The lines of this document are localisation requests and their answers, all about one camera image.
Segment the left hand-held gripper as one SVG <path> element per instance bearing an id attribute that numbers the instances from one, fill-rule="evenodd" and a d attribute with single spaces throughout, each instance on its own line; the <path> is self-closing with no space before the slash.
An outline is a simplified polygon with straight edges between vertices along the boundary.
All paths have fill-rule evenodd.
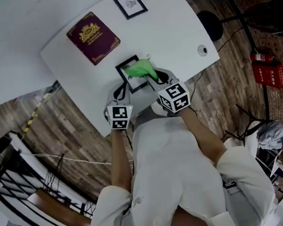
<path id="1" fill-rule="evenodd" d="M 125 130 L 128 128 L 132 110 L 128 83 L 123 82 L 109 90 L 103 114 L 111 129 Z"/>

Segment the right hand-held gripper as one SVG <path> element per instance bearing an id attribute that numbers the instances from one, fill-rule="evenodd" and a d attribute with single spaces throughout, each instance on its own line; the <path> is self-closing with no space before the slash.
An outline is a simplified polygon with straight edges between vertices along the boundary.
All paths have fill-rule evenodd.
<path id="1" fill-rule="evenodd" d="M 157 93 L 161 105 L 177 113 L 190 106 L 190 94 L 184 82 L 180 81 L 170 70 L 155 68 L 158 80 L 147 76 L 148 84 Z"/>

